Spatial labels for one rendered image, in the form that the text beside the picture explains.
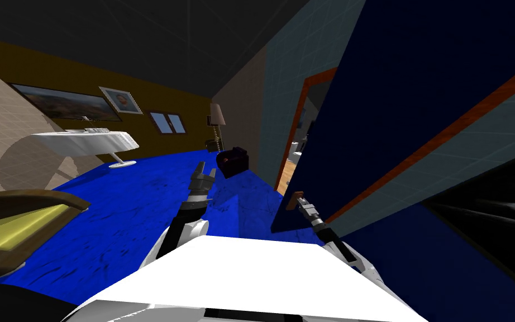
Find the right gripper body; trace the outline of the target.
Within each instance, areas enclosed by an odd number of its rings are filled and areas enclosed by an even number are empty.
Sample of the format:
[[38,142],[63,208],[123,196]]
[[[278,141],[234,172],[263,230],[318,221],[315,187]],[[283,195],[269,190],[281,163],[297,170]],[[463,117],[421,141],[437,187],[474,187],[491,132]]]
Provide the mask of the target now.
[[321,219],[319,212],[316,210],[312,203],[309,203],[305,198],[299,197],[297,199],[297,206],[299,211],[305,219],[311,224],[314,230],[323,230],[326,228],[325,222]]

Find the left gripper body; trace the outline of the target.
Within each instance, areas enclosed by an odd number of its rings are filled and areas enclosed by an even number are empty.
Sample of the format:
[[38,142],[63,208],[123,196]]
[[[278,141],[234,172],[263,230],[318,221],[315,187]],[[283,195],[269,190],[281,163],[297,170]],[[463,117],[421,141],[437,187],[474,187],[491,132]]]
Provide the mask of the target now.
[[188,200],[206,200],[208,192],[212,189],[213,184],[214,177],[203,173],[193,174],[188,187],[190,190]]

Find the brown door handle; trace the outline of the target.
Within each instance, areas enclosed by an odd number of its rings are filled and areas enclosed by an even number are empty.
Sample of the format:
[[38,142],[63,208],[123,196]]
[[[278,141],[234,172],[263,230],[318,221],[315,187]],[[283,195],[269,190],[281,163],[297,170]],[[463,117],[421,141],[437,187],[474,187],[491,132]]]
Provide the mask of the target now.
[[286,205],[285,209],[287,211],[294,210],[296,207],[302,207],[302,199],[303,199],[303,191],[295,191],[288,204]]

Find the brown framed window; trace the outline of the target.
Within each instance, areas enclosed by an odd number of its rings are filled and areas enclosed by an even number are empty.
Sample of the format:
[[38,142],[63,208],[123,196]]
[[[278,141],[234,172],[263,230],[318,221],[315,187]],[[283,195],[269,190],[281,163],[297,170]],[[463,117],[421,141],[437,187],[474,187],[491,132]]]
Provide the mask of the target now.
[[180,114],[163,111],[147,111],[160,135],[186,135],[187,130]]

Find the floor lamp with beige shade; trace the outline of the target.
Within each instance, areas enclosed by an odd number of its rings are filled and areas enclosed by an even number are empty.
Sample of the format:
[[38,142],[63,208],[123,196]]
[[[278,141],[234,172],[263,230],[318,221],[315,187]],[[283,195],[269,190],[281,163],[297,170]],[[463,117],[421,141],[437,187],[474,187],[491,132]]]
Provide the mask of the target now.
[[218,104],[210,104],[210,114],[206,116],[206,123],[208,127],[213,130],[214,138],[207,140],[205,146],[208,152],[224,151],[225,144],[223,143],[223,136],[221,133],[221,125],[225,125],[221,108]]

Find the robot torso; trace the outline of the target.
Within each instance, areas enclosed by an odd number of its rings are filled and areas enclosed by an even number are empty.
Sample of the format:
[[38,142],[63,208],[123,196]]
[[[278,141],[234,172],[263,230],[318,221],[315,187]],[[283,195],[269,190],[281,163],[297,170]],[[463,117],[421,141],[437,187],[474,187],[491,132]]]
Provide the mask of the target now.
[[84,301],[61,322],[234,322],[205,309],[303,322],[427,322],[315,244],[200,236]]

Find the white framed portrait picture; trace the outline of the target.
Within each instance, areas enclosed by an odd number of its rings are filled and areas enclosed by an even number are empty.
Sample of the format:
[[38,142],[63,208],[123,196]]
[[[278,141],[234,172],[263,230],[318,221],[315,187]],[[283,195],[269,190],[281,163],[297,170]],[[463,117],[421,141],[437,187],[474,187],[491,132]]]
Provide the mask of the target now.
[[135,115],[142,115],[142,111],[138,107],[136,101],[131,96],[130,92],[110,89],[106,87],[99,87],[111,105],[119,113],[130,113]]

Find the dark blue door leaf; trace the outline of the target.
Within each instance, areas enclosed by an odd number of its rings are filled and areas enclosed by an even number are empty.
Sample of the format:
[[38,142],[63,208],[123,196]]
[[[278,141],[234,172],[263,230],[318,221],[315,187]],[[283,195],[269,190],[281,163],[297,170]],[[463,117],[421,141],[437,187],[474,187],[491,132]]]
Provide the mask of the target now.
[[515,0],[366,0],[271,225],[346,235],[515,158]]

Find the white pedestal table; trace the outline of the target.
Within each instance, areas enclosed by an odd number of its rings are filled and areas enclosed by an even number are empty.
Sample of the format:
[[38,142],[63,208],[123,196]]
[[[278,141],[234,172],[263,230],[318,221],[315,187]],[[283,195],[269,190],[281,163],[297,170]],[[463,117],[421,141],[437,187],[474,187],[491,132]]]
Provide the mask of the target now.
[[136,161],[123,161],[116,153],[136,150],[139,145],[130,134],[122,131],[109,132],[45,132],[32,135],[54,153],[64,157],[83,157],[109,154],[117,162],[109,168],[122,168],[136,164]]

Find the long landscape wall picture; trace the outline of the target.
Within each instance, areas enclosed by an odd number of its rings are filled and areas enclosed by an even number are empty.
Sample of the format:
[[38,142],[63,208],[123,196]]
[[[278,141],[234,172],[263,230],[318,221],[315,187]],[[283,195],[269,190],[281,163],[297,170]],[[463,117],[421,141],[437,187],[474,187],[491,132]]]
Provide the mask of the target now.
[[121,121],[105,98],[10,83],[17,93],[50,119]]

